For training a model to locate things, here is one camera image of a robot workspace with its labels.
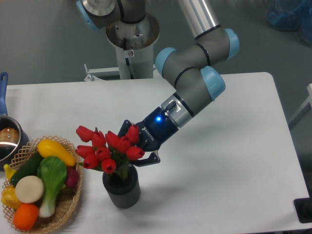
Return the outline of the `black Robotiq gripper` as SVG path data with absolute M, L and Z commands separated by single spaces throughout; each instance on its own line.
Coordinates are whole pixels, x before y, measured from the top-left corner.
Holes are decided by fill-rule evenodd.
M 130 160 L 130 164 L 143 167 L 160 163 L 157 150 L 167 139 L 178 131 L 178 128 L 164 114 L 164 111 L 160 107 L 157 107 L 143 121 L 136 124 L 127 119 L 124 120 L 117 136 L 119 138 L 126 136 L 130 127 L 135 125 L 139 128 L 140 132 L 137 146 L 146 152 L 153 152 L 146 159 Z

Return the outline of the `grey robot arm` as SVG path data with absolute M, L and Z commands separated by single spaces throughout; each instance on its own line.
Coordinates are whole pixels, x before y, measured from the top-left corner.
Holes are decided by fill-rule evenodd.
M 236 33 L 221 27 L 208 0 L 181 0 L 179 6 L 195 44 L 182 51 L 168 47 L 154 57 L 160 28 L 156 18 L 146 11 L 145 1 L 79 0 L 76 5 L 89 28 L 105 28 L 116 50 L 121 79 L 151 78 L 157 70 L 175 88 L 138 124 L 138 145 L 150 156 L 130 160 L 136 166 L 159 163 L 161 144 L 225 90 L 225 82 L 213 66 L 237 54 Z

